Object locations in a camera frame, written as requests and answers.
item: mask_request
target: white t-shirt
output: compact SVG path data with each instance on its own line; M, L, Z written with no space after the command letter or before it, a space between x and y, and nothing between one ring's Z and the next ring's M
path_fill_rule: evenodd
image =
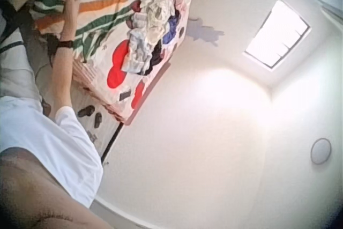
M89 208L103 174L100 157L71 107L62 107L55 122L40 103L25 98L0 99L0 153L10 147L31 152L62 187Z

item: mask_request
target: wristwatch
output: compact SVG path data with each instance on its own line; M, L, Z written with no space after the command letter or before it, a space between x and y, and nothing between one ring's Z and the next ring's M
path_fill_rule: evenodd
M57 45L58 48L72 48L73 47L73 41L60 41Z

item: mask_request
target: patterned bedspread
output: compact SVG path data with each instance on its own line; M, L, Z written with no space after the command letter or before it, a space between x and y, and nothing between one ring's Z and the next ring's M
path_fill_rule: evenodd
M65 0L36 0L31 14L44 36L62 31ZM143 99L182 43L191 0L175 0L180 13L172 39L164 39L153 49L158 62L151 62L146 75L125 72L123 62L129 52L131 17L141 11L141 0L81 0L78 29L74 41L74 79L89 90L119 121L130 124Z

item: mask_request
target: orange stripe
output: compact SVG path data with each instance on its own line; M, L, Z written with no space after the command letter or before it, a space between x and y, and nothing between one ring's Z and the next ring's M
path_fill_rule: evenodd
M127 0L96 0L96 1L81 3L79 13L99 11L101 9L107 8L112 5L125 3L126 1ZM52 24L59 23L60 21L63 21L63 20L64 20L63 14L57 13L57 14L52 14L49 16L44 16L42 18L39 18L36 20L35 23L38 30L42 31L50 27Z

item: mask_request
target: floor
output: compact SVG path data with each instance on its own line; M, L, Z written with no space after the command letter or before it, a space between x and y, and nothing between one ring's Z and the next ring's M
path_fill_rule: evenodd
M29 15L20 30L26 45L29 62L35 73L38 89L44 100L50 104L52 103L50 87L52 68L47 54L46 43L39 40L39 34L33 30L33 23ZM72 83L71 99L76 113L88 105L95 107L93 115L79 118L79 121L90 136L99 155L102 156L120 123L109 115L105 108L88 95L84 89L80 88L76 82ZM99 128L95 129L94 122L97 112L102 114L102 123Z

